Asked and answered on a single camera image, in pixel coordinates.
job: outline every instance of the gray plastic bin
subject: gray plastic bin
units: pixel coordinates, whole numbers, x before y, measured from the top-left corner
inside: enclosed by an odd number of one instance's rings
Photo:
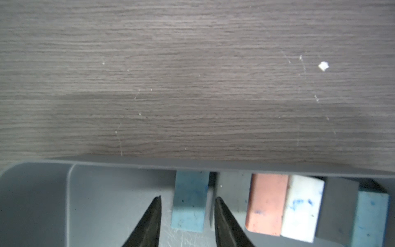
[[[0,246],[120,247],[157,195],[162,196],[161,247],[216,246],[209,225],[212,188],[203,233],[170,227],[176,170],[374,178],[391,195],[385,246],[395,246],[395,173],[303,164],[94,155],[24,162],[4,169],[0,173]],[[340,247],[318,238],[309,244],[245,231],[256,247]]]

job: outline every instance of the blue foam block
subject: blue foam block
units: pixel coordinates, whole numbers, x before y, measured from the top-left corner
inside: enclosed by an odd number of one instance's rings
[[[388,194],[358,192],[351,247],[383,246],[388,202]]]
[[[177,171],[171,227],[203,232],[210,172]]]

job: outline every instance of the white debris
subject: white debris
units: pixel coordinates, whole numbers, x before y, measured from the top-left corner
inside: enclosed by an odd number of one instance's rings
[[[322,61],[318,67],[322,70],[322,72],[324,72],[327,68],[329,68],[329,64],[328,62]]]

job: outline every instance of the foam block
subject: foam block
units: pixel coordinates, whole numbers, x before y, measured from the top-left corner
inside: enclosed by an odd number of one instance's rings
[[[210,172],[177,171],[171,227],[203,232]]]
[[[291,175],[281,235],[308,243],[314,241],[324,181]]]
[[[388,202],[388,194],[359,191],[351,247],[383,246]]]
[[[281,233],[288,175],[253,174],[246,228],[273,236]]]
[[[328,177],[316,237],[348,246],[351,241],[359,182]]]
[[[247,216],[248,197],[250,195],[251,173],[244,172],[220,172],[217,173],[214,197],[220,196],[234,218],[244,228]],[[215,230],[214,203],[211,207],[210,225]]]

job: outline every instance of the wood grain tabletop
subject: wood grain tabletop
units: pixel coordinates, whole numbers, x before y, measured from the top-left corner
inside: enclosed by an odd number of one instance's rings
[[[92,153],[395,171],[394,39],[391,0],[0,0],[0,167]]]

